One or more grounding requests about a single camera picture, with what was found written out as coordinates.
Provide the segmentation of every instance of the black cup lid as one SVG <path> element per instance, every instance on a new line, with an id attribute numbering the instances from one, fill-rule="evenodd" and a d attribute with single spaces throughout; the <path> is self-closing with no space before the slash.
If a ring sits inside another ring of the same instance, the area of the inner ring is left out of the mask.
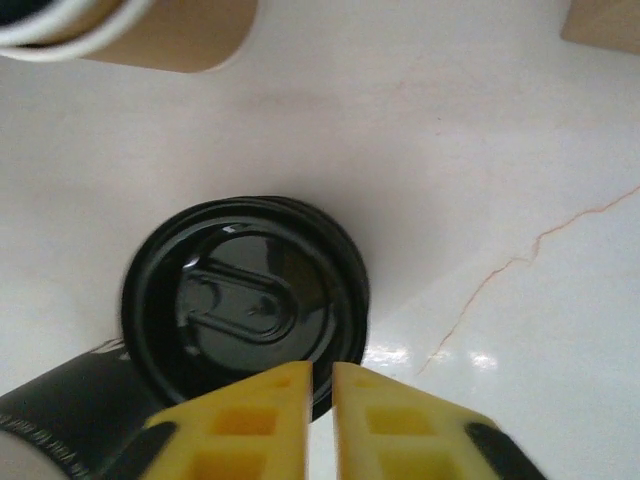
<path id="1" fill-rule="evenodd" d="M 277 365 L 313 362 L 313 417 L 331 407 L 335 361 L 359 363 L 369 286 L 348 235 L 284 197 L 190 208 L 143 244 L 125 279 L 132 360 L 168 403 Z"/>

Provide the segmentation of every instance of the white marble surface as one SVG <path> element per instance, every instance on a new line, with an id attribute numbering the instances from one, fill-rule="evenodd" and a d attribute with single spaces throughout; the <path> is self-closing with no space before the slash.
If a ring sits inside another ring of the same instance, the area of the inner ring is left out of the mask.
<path id="1" fill-rule="evenodd" d="M 268 0 L 216 72 L 1 60 L 0 393 L 114 335 L 160 222 L 277 193 L 361 247 L 366 366 L 494 417 L 550 479 L 637 478 L 640 58 L 562 42 L 567 9 Z"/>

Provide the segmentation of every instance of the cardboard box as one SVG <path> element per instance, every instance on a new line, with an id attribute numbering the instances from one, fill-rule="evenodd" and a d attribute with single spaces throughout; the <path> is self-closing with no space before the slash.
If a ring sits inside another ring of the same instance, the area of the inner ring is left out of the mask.
<path id="1" fill-rule="evenodd" d="M 640 55 L 640 0 L 573 0 L 562 38 Z"/>

